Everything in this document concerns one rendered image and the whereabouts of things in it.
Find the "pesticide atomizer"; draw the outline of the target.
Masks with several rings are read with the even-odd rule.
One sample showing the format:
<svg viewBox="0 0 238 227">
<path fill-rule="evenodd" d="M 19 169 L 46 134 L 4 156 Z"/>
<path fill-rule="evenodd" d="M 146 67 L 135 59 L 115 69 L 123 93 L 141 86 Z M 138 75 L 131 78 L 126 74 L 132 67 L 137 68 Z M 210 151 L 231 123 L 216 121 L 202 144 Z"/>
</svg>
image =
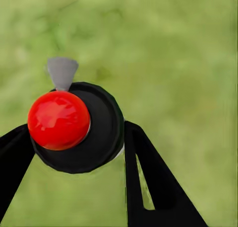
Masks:
<svg viewBox="0 0 238 227">
<path fill-rule="evenodd" d="M 79 66 L 69 57 L 52 57 L 45 66 L 55 89 L 28 112 L 35 153 L 49 167 L 69 174 L 88 173 L 124 151 L 125 117 L 116 99 L 99 85 L 72 80 Z"/>
</svg>

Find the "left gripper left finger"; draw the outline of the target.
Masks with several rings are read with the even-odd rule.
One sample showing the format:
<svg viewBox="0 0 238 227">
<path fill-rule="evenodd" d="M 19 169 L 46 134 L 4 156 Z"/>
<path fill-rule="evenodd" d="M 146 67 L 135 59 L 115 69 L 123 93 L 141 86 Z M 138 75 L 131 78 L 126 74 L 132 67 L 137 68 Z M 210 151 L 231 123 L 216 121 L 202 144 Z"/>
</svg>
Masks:
<svg viewBox="0 0 238 227">
<path fill-rule="evenodd" d="M 0 223 L 34 155 L 28 124 L 0 137 Z"/>
</svg>

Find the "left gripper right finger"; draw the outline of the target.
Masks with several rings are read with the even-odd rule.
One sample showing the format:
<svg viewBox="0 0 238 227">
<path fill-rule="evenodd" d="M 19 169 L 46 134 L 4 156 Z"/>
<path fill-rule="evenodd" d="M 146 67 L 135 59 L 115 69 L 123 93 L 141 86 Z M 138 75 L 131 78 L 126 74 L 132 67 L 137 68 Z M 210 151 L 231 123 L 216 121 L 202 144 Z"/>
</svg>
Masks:
<svg viewBox="0 0 238 227">
<path fill-rule="evenodd" d="M 124 122 L 124 147 L 128 227 L 208 227 L 139 125 Z M 136 154 L 155 210 L 144 208 Z"/>
</svg>

